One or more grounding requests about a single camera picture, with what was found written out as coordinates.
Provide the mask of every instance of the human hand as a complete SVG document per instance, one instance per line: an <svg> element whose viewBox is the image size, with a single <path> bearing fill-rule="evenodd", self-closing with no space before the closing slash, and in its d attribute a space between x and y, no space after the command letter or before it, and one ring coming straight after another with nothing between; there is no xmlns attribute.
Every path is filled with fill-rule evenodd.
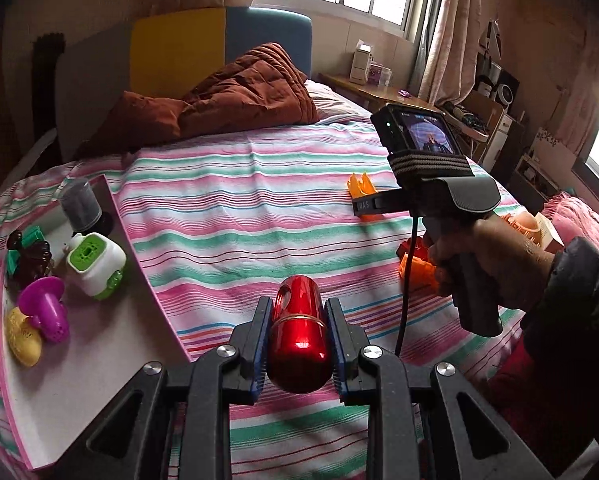
<svg viewBox="0 0 599 480"><path fill-rule="evenodd" d="M434 244L427 234L423 240L429 246L429 260L438 266L435 279L439 283L440 296L452 294L453 287L449 271L440 265L455 254L474 253L480 266L499 285L503 306L525 312L544 294L555 257L512 229L496 214L477 220L469 227L445 233Z"/></svg>

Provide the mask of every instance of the purple box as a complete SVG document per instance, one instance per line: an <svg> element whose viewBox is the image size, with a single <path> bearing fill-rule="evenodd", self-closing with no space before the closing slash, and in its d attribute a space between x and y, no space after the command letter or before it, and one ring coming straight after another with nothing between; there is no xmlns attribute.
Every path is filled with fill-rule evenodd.
<svg viewBox="0 0 599 480"><path fill-rule="evenodd" d="M366 84L368 85L379 85L379 78L381 76L382 65L379 63L371 63L369 67L369 77L366 79Z"/></svg>

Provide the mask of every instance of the wooden desk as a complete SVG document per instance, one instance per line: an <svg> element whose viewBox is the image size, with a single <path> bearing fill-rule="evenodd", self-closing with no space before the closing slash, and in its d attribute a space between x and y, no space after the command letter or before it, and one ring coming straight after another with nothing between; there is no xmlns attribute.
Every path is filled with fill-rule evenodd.
<svg viewBox="0 0 599 480"><path fill-rule="evenodd" d="M386 103L417 106L434 112L441 111L432 104L418 99L417 97L402 97L397 93L399 89L393 88L392 86L379 87L374 85L358 85L350 82L346 76L342 75L320 74L319 78L322 83L330 86L335 91L344 90L345 92L353 93L356 96L367 100L369 102L368 109L371 112L376 112Z"/></svg>
<svg viewBox="0 0 599 480"><path fill-rule="evenodd" d="M402 97L397 93L399 90L398 88L393 88L391 86L379 87L375 85L358 85L349 81L346 76L341 75L320 74L319 78L322 83L330 86L334 91L339 91L344 97L346 97L346 94L348 93L368 101L368 106L365 106L365 108L368 108L371 112L376 112L386 103L397 103L417 106L425 108L426 110L432 110L433 112L443 113L448 123L453 124L453 126L461 130L462 134L468 137L468 141L470 142L470 153L467 155L471 158L475 153L478 143L488 141L487 135L484 135L473 128L469 128L466 124L458 121L446 111L440 110L417 97Z"/></svg>

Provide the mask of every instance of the yellow panel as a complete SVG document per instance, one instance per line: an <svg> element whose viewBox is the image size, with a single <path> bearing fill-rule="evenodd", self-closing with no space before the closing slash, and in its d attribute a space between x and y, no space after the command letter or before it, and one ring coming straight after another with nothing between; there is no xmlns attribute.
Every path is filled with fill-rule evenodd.
<svg viewBox="0 0 599 480"><path fill-rule="evenodd" d="M224 66L226 9L194 9L138 20L131 36L131 89L181 98Z"/></svg>

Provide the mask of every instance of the pink blanket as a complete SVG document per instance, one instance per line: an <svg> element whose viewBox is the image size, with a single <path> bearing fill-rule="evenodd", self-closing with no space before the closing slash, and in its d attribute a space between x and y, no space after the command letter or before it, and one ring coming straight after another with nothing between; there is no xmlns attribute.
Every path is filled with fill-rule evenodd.
<svg viewBox="0 0 599 480"><path fill-rule="evenodd" d="M583 236L599 249L599 215L579 198L562 191L546 203L542 214L553 222L565 246Z"/></svg>

